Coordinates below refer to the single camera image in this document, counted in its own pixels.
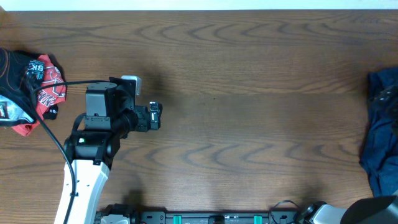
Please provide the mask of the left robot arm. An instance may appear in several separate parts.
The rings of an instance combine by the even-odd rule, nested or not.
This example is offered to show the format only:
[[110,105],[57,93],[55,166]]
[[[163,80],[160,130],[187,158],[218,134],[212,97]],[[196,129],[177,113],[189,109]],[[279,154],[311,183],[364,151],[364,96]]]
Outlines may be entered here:
[[140,90],[136,76],[88,85],[86,111],[76,118],[63,147],[66,164],[56,223],[93,223],[120,140],[133,131],[160,128],[162,105],[137,106]]

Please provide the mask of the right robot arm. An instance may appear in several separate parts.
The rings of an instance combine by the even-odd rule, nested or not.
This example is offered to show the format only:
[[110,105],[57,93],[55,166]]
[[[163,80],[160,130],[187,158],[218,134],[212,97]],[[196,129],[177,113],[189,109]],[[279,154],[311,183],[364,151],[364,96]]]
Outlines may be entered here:
[[358,200],[349,208],[339,208],[324,201],[316,202],[296,218],[304,224],[397,224],[397,196]]

